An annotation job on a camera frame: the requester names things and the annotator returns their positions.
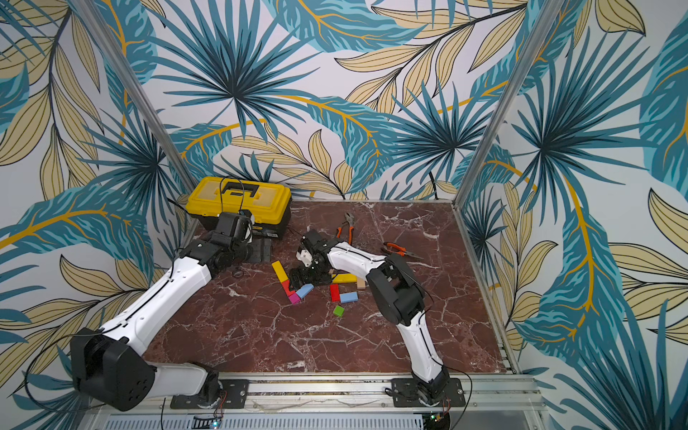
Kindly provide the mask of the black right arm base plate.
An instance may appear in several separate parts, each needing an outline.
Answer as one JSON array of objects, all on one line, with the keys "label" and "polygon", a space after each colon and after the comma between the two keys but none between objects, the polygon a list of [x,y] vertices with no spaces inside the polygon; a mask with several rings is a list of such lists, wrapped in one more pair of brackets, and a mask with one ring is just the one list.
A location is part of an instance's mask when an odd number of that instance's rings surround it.
[{"label": "black right arm base plate", "polygon": [[392,398],[395,408],[463,407],[470,394],[457,378],[449,379],[442,389],[413,378],[394,378],[384,392]]}]

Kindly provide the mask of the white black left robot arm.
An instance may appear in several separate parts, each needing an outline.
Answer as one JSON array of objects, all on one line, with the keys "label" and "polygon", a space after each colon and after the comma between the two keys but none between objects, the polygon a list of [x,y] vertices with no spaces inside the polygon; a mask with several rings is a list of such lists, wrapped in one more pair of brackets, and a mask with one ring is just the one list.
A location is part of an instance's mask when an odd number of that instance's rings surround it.
[{"label": "white black left robot arm", "polygon": [[120,411],[152,398],[186,397],[202,408],[222,398],[207,365],[154,364],[144,354],[161,328],[197,291],[252,254],[254,216],[224,212],[215,229],[180,251],[170,269],[134,304],[99,329],[81,329],[70,341],[73,387]]}]

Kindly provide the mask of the red block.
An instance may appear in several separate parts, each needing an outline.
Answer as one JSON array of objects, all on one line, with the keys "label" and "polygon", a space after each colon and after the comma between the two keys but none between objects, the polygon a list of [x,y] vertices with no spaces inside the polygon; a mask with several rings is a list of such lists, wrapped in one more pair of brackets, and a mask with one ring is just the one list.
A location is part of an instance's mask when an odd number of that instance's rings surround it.
[{"label": "red block", "polygon": [[331,301],[333,301],[333,303],[340,303],[340,285],[339,284],[331,284],[329,286],[329,290],[330,290]]},{"label": "red block", "polygon": [[288,279],[287,279],[286,281],[283,281],[283,283],[281,283],[281,286],[283,287],[285,293],[286,293],[289,297],[292,296],[292,295],[294,295],[294,294],[296,293],[295,290],[292,290],[292,288],[291,288],[291,286],[290,286],[290,281],[289,281]]}]

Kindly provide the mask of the yellow long block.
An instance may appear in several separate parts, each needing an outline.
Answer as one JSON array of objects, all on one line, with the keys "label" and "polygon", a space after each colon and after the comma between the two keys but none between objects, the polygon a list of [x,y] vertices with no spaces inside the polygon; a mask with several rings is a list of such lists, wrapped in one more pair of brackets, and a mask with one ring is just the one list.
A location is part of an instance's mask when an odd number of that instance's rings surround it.
[{"label": "yellow long block", "polygon": [[331,281],[333,284],[357,283],[357,276],[350,273],[337,274]]}]

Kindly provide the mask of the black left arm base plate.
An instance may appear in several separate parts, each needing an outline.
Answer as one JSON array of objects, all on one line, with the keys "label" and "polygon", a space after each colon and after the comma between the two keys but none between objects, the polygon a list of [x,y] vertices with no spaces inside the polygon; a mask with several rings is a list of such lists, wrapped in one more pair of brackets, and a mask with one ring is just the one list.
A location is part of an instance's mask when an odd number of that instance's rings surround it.
[{"label": "black left arm base plate", "polygon": [[198,394],[176,395],[172,398],[172,410],[242,410],[247,400],[247,379],[222,379],[206,383]]}]

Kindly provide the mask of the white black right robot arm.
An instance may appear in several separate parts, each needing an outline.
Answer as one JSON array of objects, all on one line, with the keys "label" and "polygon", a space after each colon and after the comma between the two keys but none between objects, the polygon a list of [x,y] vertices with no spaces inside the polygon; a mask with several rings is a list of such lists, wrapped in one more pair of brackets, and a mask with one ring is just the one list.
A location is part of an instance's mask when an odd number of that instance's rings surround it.
[{"label": "white black right robot arm", "polygon": [[333,282],[335,271],[367,282],[381,315],[395,325],[410,356],[416,399],[434,406],[442,401],[449,369],[436,352],[426,321],[426,290],[398,254],[370,254],[340,238],[310,230],[301,236],[297,267],[290,270],[295,288]]}]

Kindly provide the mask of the yellow short block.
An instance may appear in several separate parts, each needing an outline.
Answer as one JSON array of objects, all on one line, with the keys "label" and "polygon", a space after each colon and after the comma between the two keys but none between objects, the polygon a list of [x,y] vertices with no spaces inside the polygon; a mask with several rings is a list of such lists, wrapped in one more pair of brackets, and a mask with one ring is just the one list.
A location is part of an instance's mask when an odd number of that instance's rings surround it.
[{"label": "yellow short block", "polygon": [[273,268],[275,274],[277,275],[280,283],[288,281],[288,275],[285,272],[285,269],[283,268],[280,261],[276,261],[276,262],[272,263],[272,268]]}]

